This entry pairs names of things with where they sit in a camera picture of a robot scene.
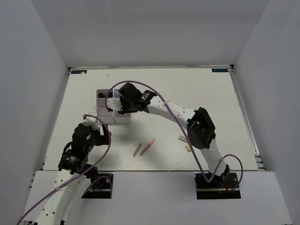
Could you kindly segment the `clear blue spray bottle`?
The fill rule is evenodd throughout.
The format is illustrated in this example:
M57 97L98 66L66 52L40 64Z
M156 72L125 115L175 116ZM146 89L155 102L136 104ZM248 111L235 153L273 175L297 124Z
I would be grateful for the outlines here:
M120 97L120 93L119 93L118 90L115 90L115 91L114 91L114 97L115 97L115 98L119 98L119 97Z

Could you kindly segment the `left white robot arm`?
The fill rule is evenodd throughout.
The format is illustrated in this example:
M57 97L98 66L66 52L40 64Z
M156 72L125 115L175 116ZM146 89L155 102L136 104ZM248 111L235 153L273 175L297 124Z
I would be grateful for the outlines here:
M66 144L56 173L55 184L35 225L65 225L69 213L88 188L96 186L102 176L94 165L88 164L88 155L95 146L111 145L111 133L106 124L96 121L80 123Z

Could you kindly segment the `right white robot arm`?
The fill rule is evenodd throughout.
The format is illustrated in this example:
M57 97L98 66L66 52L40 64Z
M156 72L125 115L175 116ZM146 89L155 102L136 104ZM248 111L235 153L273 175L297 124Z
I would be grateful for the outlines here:
M140 92L132 83L127 82L120 89L120 113L146 112L161 116L178 123L185 132L184 136L191 150L201 151L209 168L209 174L204 180L213 187L220 188L229 181L230 167L222 159L217 147L215 125L206 109L188 109L168 103L152 88Z

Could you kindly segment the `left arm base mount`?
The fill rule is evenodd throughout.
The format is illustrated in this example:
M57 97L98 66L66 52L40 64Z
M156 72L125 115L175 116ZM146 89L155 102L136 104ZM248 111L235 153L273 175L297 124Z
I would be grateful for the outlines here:
M99 173L98 179L82 195L82 199L111 199L113 192L113 172Z

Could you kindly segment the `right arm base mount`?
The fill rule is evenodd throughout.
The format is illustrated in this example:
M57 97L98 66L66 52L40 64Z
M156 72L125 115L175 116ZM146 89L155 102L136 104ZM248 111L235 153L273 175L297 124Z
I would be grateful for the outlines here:
M237 186L238 176L231 172L224 184L216 186L213 182L206 182L201 173L195 173L195 188L197 200L226 200L226 199L241 199L240 189Z

